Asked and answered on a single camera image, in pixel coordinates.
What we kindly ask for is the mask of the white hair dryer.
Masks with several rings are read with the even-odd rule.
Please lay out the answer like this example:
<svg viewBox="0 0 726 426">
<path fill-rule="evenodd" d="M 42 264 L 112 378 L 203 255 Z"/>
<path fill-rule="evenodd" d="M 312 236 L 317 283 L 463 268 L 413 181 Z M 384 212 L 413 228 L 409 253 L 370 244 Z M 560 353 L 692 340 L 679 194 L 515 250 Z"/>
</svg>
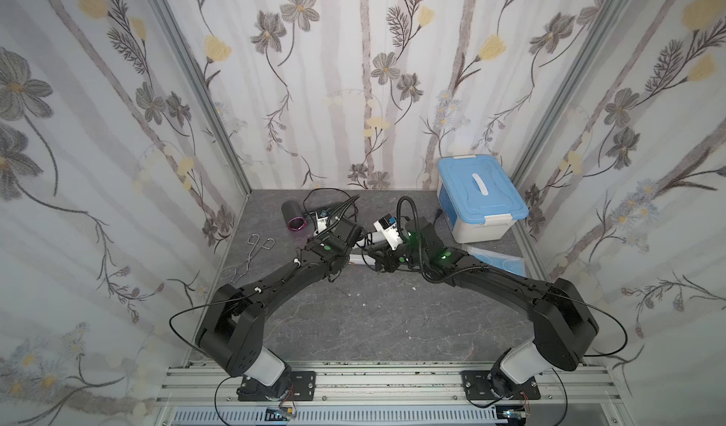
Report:
<svg viewBox="0 0 726 426">
<path fill-rule="evenodd" d="M 376 269 L 377 261 L 369 254 L 369 252 L 378 251 L 388 247 L 389 244 L 382 236 L 375 234 L 375 232 L 369 232 L 355 244 L 355 247 L 349 257 L 349 263 L 351 265 L 366 265 L 372 269 Z"/>
</svg>

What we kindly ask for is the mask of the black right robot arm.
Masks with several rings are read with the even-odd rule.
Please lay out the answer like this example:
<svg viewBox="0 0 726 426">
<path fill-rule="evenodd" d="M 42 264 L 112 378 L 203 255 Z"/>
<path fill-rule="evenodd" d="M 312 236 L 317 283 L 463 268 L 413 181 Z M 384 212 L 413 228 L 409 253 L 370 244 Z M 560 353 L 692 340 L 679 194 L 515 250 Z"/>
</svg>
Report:
<svg viewBox="0 0 726 426">
<path fill-rule="evenodd" d="M 506 350 L 487 375 L 495 399 L 508 399 L 548 369 L 574 371 L 599 333 L 599 324 L 571 282 L 543 282 L 512 274 L 453 246 L 445 246 L 433 224 L 419 219 L 401 226 L 392 218 L 374 222 L 379 236 L 362 250 L 375 268 L 401 265 L 432 284 L 467 289 L 524 314 L 533 339 Z"/>
</svg>

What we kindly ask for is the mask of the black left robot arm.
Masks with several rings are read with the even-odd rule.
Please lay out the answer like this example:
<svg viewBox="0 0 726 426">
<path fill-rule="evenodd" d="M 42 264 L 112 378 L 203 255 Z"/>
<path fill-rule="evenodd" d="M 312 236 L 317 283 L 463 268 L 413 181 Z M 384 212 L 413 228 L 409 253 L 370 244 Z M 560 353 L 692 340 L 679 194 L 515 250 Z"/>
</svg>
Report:
<svg viewBox="0 0 726 426">
<path fill-rule="evenodd" d="M 241 287 L 225 284 L 207 307 L 194 344 L 232 378 L 246 377 L 270 400 L 292 388 L 291 367 L 264 347 L 266 320 L 306 287 L 342 271 L 362 227 L 342 218 L 296 250 L 292 261 Z"/>
</svg>

